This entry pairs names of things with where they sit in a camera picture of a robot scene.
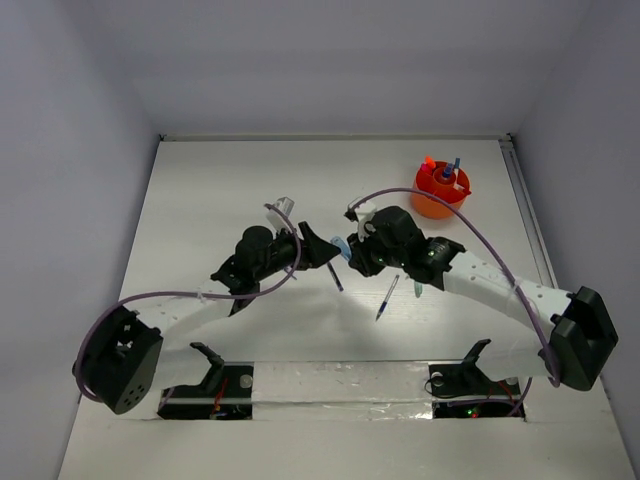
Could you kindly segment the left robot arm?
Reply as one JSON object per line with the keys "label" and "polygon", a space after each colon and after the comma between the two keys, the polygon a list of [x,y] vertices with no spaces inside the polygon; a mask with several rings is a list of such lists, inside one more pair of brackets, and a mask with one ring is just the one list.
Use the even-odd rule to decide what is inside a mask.
{"label": "left robot arm", "polygon": [[269,294],[261,287],[269,277],[282,273],[289,281],[295,272],[322,268],[339,254],[305,222],[296,228],[247,228],[234,253],[196,291],[148,292],[109,307],[89,329],[72,368],[81,394],[121,415],[154,390],[185,384],[201,395],[215,392],[222,358],[194,341],[190,349],[207,361],[187,369],[188,350],[178,340]]}

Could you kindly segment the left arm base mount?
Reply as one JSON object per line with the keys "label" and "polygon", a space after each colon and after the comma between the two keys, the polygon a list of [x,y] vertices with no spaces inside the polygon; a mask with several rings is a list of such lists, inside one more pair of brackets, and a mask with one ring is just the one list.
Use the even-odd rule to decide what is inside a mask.
{"label": "left arm base mount", "polygon": [[209,362],[196,385],[177,385],[162,391],[157,415],[163,420],[251,420],[253,363],[226,363],[202,342],[192,342]]}

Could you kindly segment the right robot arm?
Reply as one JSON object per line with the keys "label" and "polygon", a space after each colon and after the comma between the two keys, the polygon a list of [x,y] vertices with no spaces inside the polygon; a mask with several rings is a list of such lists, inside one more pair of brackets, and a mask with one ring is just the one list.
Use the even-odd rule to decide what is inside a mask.
{"label": "right robot arm", "polygon": [[598,292],[581,287],[572,293],[516,277],[457,242],[425,236],[398,206],[377,209],[365,202],[345,216],[357,225],[347,239],[349,265],[363,276],[399,268],[419,285],[473,300],[534,331],[535,340],[504,352],[477,341],[460,364],[468,390],[482,392],[512,377],[546,377],[577,391],[594,386],[618,343]]}

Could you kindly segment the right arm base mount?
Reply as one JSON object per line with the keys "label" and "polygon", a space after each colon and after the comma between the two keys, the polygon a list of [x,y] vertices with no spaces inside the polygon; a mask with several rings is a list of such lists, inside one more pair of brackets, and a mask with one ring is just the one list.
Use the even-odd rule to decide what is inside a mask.
{"label": "right arm base mount", "polygon": [[518,382],[490,380],[477,366],[480,354],[490,344],[480,340],[458,363],[429,365],[424,390],[432,399],[436,419],[524,418]]}

